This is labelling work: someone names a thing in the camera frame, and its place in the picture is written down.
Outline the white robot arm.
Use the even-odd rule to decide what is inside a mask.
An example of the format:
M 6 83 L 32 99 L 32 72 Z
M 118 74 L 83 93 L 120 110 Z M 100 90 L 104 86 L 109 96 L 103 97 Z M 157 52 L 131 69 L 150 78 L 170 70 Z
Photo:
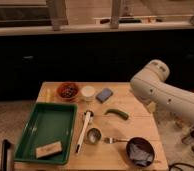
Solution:
M 130 80 L 132 92 L 142 101 L 154 101 L 194 124 L 194 93 L 165 83 L 168 66 L 154 59 Z

